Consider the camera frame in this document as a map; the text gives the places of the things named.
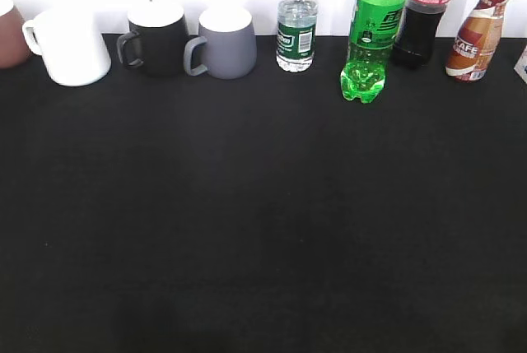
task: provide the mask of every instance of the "dark soda bottle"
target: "dark soda bottle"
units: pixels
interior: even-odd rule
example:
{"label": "dark soda bottle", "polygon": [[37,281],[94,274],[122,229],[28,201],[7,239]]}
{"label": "dark soda bottle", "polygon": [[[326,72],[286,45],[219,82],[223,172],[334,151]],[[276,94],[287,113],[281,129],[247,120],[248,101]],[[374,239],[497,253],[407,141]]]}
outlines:
{"label": "dark soda bottle", "polygon": [[392,60],[416,68],[430,61],[437,26],[450,0],[407,0]]}

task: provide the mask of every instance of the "clear water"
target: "clear water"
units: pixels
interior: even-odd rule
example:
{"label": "clear water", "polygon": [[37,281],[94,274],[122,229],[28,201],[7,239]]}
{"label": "clear water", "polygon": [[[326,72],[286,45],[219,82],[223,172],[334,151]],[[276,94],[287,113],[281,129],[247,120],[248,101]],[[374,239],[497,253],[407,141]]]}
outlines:
{"label": "clear water", "polygon": [[[316,23],[318,5],[315,1],[285,0],[278,4],[278,22],[291,28],[306,28]],[[277,63],[288,72],[305,71],[313,63],[312,53],[310,57],[303,59],[284,58],[277,53]]]}

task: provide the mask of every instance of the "brown label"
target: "brown label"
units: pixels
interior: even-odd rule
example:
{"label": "brown label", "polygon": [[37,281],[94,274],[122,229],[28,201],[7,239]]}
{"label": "brown label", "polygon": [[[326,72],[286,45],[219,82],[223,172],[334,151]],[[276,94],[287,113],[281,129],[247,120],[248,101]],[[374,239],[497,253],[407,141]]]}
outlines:
{"label": "brown label", "polygon": [[501,38],[508,0],[480,0],[455,38],[446,73],[461,81],[477,81],[487,71]]}

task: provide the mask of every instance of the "green bottle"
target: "green bottle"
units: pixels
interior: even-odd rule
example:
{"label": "green bottle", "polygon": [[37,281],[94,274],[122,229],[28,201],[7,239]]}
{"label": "green bottle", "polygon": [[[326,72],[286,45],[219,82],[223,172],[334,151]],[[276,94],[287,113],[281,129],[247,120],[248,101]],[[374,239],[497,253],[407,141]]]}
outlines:
{"label": "green bottle", "polygon": [[346,100],[368,104],[385,86],[386,64],[405,0],[357,0],[340,86]]}

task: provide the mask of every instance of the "plastic bottle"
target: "plastic bottle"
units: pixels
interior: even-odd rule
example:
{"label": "plastic bottle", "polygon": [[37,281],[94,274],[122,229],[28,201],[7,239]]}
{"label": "plastic bottle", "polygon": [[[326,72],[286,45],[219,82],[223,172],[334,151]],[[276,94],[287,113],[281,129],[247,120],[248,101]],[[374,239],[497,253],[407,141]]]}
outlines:
{"label": "plastic bottle", "polygon": [[344,99],[370,103],[384,88],[403,5],[404,0],[357,0],[347,62],[340,74]]}
{"label": "plastic bottle", "polygon": [[450,0],[407,0],[392,60],[416,68],[430,61],[437,26]]}
{"label": "plastic bottle", "polygon": [[503,29],[503,16],[509,0],[479,0],[461,26],[446,74],[458,81],[478,81],[485,76]]}
{"label": "plastic bottle", "polygon": [[278,4],[277,63],[288,72],[305,71],[315,56],[316,0]]}

